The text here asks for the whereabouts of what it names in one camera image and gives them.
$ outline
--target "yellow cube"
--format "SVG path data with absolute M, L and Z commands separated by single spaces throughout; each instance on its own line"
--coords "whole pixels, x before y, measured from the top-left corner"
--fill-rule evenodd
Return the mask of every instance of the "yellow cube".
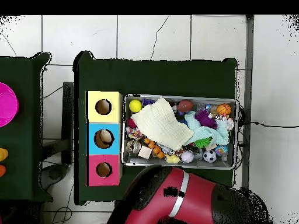
M 119 92 L 88 91 L 90 123 L 121 123 L 123 97 Z

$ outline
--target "magenta container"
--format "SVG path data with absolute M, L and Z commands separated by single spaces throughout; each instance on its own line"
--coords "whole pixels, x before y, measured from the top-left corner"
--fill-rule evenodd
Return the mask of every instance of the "magenta container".
M 18 109 L 18 99 L 13 90 L 0 82 L 0 127 L 11 122 Z

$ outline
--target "teal cloth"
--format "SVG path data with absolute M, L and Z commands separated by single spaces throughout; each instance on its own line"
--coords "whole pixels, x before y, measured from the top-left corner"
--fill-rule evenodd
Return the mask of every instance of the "teal cloth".
M 194 118 L 194 115 L 194 111 L 189 111 L 185 114 L 185 120 L 188 123 L 188 127 L 194 131 L 193 136 L 185 143 L 185 145 L 208 137 L 212 137 L 210 144 L 228 144 L 227 124 L 225 121 L 216 120 L 217 129 L 212 129 L 206 126 L 200 126 L 199 121 Z

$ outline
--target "green table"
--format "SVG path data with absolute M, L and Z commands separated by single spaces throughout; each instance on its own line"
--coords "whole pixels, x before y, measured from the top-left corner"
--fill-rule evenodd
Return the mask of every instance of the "green table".
M 148 95 L 235 98 L 234 58 L 218 61 L 129 61 L 94 59 L 89 51 L 74 61 L 75 72 L 75 203 L 121 200 L 144 167 L 123 166 L 119 186 L 85 186 L 85 91 L 118 91 Z M 206 179 L 232 186 L 232 170 L 186 169 Z
M 0 178 L 0 200 L 51 201 L 41 189 L 41 70 L 50 60 L 48 53 L 33 58 L 0 57 L 0 82 L 16 94 L 19 111 L 15 118 L 0 128 L 0 148 L 9 152 L 0 164 L 6 173 Z

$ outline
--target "orange ball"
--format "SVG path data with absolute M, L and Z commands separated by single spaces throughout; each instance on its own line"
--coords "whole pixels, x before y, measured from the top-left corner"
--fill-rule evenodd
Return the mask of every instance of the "orange ball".
M 217 107 L 217 113 L 218 115 L 229 115 L 231 113 L 231 107 L 228 104 L 221 104 Z
M 159 154 L 161 152 L 161 149 L 159 147 L 155 147 L 153 150 L 152 150 L 155 154 Z
M 146 144 L 149 144 L 149 143 L 151 142 L 151 140 L 149 140 L 148 138 L 145 138 L 145 139 L 144 139 L 144 142 L 145 142 Z
M 151 141 L 149 144 L 148 144 L 148 147 L 150 149 L 154 149 L 155 148 L 155 142 Z
M 3 165 L 0 165 L 0 177 L 2 177 L 6 172 L 6 167 Z
M 158 158 L 162 159 L 162 158 L 164 158 L 164 157 L 165 157 L 165 154 L 164 154 L 163 152 L 160 152 L 160 153 L 158 154 Z

